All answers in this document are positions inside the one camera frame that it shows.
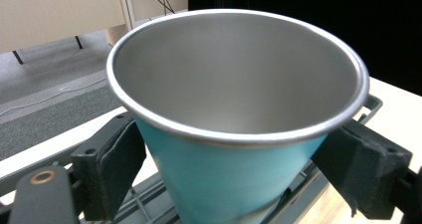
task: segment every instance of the black curtain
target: black curtain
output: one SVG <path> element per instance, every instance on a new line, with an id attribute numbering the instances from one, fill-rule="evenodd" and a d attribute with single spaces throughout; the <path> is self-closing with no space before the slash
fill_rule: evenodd
<path id="1" fill-rule="evenodd" d="M 319 26 L 352 47 L 372 77 L 422 96 L 422 0 L 189 0 L 189 10 L 215 7 Z"/>

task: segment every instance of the black metal leg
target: black metal leg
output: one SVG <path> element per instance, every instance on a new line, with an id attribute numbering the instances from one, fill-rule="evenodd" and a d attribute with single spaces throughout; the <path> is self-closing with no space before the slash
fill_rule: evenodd
<path id="1" fill-rule="evenodd" d="M 19 64 L 23 65 L 24 62 L 22 62 L 21 57 L 19 57 L 19 54 L 16 51 L 13 51 L 13 55 L 15 55 L 16 60 L 18 60 Z"/>
<path id="2" fill-rule="evenodd" d="M 78 46 L 80 47 L 80 49 L 82 49 L 83 47 L 82 47 L 81 41 L 79 40 L 79 37 L 75 36 L 75 38 L 77 39 Z"/>

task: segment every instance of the teal cup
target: teal cup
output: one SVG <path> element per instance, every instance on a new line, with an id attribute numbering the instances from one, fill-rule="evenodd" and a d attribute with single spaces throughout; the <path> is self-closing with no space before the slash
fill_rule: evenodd
<path id="1" fill-rule="evenodd" d="M 332 34 L 232 9 L 137 27 L 106 71 L 183 223 L 260 223 L 369 86 L 361 59 Z"/>

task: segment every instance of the white table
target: white table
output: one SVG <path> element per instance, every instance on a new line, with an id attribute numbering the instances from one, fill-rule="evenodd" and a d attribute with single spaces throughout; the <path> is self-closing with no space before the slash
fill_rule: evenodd
<path id="1" fill-rule="evenodd" d="M 371 79 L 370 84 L 370 93 L 382 99 L 383 107 L 367 126 L 413 152 L 410 168 L 418 172 L 422 166 L 422 98 L 375 79 Z M 0 177 L 86 140 L 112 117 L 124 111 L 124 108 L 119 108 L 108 112 L 1 161 Z M 135 182 L 146 179 L 156 171 L 148 155 Z M 1 200 L 11 202 L 13 195 Z M 350 213 L 347 204 L 330 186 L 313 208 L 304 214 L 301 223 L 400 223 L 402 215 L 396 211 L 391 221 L 368 221 L 359 213 L 351 218 Z"/>

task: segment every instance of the carpet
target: carpet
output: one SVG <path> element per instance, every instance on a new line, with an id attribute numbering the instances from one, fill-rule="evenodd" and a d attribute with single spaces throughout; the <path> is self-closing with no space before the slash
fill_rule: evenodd
<path id="1" fill-rule="evenodd" d="M 0 160 L 120 106 L 105 86 L 5 122 L 0 125 Z"/>

